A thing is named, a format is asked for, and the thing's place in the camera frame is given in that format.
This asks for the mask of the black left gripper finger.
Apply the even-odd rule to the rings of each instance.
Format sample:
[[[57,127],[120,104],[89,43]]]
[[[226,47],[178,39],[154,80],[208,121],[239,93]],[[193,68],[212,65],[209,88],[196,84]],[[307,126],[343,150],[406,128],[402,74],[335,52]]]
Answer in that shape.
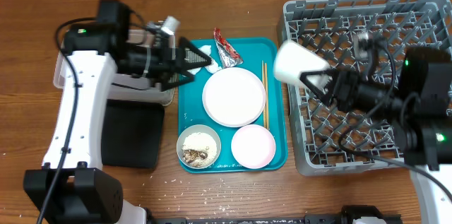
[[[179,38],[178,54],[183,69],[197,69],[212,64],[212,59],[185,37]]]
[[[194,75],[189,71],[171,72],[168,79],[162,83],[162,90],[166,91],[178,88],[179,86],[193,82],[194,79]]]

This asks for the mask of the white paper cup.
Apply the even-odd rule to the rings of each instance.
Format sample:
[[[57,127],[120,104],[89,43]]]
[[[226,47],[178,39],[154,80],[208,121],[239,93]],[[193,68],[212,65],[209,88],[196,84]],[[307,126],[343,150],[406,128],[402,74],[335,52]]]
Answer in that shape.
[[[307,88],[300,80],[301,73],[329,69],[329,63],[295,41],[286,40],[280,46],[273,65],[274,77],[283,83]]]

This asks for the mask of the large pink plate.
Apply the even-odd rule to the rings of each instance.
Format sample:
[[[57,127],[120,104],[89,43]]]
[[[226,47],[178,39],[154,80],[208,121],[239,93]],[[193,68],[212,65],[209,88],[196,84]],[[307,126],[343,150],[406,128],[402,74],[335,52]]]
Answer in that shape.
[[[263,112],[263,85],[254,73],[232,67],[214,73],[203,87],[207,115],[226,127],[246,126]]]

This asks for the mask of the wooden chopstick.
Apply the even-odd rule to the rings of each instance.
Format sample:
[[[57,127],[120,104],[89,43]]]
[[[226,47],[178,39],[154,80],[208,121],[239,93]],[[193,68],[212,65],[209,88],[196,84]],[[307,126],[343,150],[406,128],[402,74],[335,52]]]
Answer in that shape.
[[[269,129],[269,92],[268,92],[268,66],[263,63],[263,84],[266,91],[266,107],[264,111],[264,127]]]
[[[264,63],[264,60],[261,61],[261,82],[262,82],[262,85],[263,85],[263,97],[264,97],[264,104],[263,104],[263,127],[264,127],[264,121],[265,121],[265,119],[264,119],[264,111],[265,111],[265,107],[266,107],[266,91],[265,91],[264,84],[263,84],[263,63]]]

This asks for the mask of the small pink bowl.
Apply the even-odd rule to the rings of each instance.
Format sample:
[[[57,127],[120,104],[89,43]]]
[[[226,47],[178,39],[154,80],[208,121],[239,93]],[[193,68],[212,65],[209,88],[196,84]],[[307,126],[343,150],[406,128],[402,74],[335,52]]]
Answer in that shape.
[[[274,158],[276,143],[269,130],[257,124],[250,124],[235,132],[231,151],[240,165],[257,170],[267,166]]]

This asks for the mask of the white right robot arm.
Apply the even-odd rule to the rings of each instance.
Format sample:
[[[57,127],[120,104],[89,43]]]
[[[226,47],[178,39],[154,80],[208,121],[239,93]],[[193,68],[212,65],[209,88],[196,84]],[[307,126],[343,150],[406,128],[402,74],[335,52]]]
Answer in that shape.
[[[325,105],[342,112],[359,110],[393,128],[402,162],[386,162],[410,171],[423,223],[451,222],[451,55],[431,47],[405,53],[399,76],[389,86],[357,71],[302,72],[299,79]]]

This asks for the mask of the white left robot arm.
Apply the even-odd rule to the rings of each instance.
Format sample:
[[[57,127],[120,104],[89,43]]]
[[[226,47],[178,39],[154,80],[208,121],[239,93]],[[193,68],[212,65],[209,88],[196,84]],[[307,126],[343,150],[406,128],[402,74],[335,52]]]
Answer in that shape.
[[[125,200],[119,180],[102,169],[101,136],[109,89],[118,73],[146,78],[161,90],[194,80],[193,69],[211,58],[174,33],[177,19],[138,23],[154,41],[129,41],[133,10],[101,0],[97,15],[62,23],[55,31],[63,95],[54,135],[38,170],[27,170],[23,188],[39,210],[37,222],[151,223],[152,213]]]

